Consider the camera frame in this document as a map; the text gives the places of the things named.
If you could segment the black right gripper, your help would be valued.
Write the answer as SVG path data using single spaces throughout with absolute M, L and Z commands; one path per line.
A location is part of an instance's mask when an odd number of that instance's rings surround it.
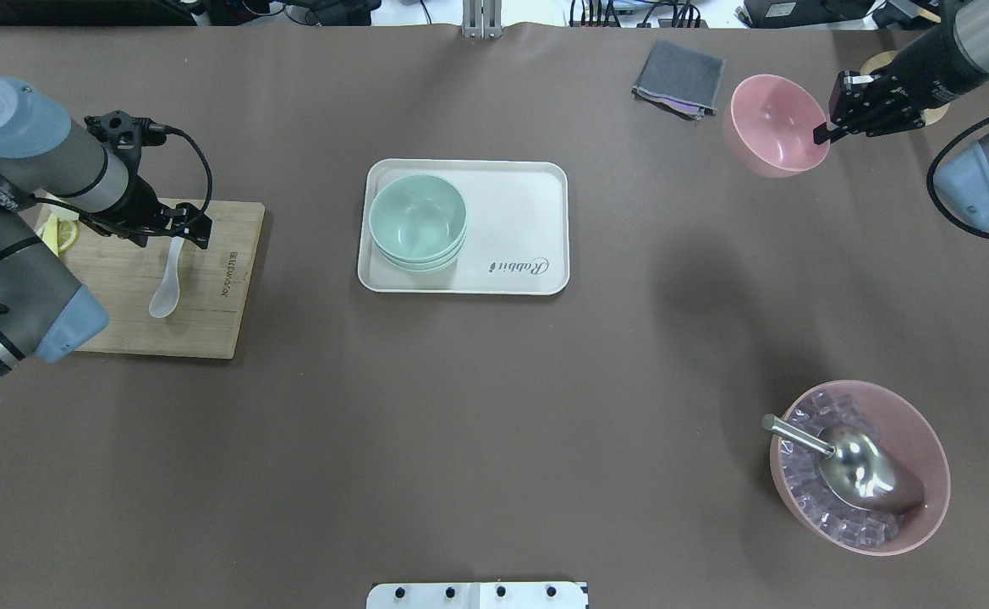
M 843 70 L 829 101 L 830 123 L 814 128 L 814 143 L 849 134 L 880 136 L 919 129 L 926 109 L 944 107 L 969 92 L 969 58 L 952 25 L 938 25 L 869 74 Z

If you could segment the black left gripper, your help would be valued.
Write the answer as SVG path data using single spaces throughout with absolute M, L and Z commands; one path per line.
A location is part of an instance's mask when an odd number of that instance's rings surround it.
M 129 174 L 129 184 L 118 201 L 105 211 L 88 212 L 83 223 L 104 238 L 130 240 L 145 248 L 149 238 L 182 238 L 208 250 L 212 220 L 192 203 L 168 207 L 139 176 L 142 147 L 161 146 L 170 135 L 180 136 L 197 153 L 199 146 L 181 129 L 150 117 L 134 117 L 123 111 L 84 118 L 88 134 L 116 155 Z

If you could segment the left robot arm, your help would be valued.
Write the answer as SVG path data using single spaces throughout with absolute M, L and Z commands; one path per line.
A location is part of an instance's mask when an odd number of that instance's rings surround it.
M 0 377 L 27 356 L 56 362 L 107 327 L 100 302 L 21 216 L 38 203 L 77 212 L 104 238 L 207 248 L 206 206 L 169 207 L 139 175 L 145 146 L 184 131 L 114 111 L 76 123 L 29 82 L 0 77 Z

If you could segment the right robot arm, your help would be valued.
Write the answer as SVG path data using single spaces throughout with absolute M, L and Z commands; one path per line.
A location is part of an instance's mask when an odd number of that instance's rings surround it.
M 922 129 L 934 109 L 989 88 L 989 1 L 944 1 L 940 22 L 870 72 L 836 76 L 826 118 L 812 132 L 826 145 Z M 931 159 L 925 190 L 940 216 L 989 240 L 989 114 L 967 124 Z

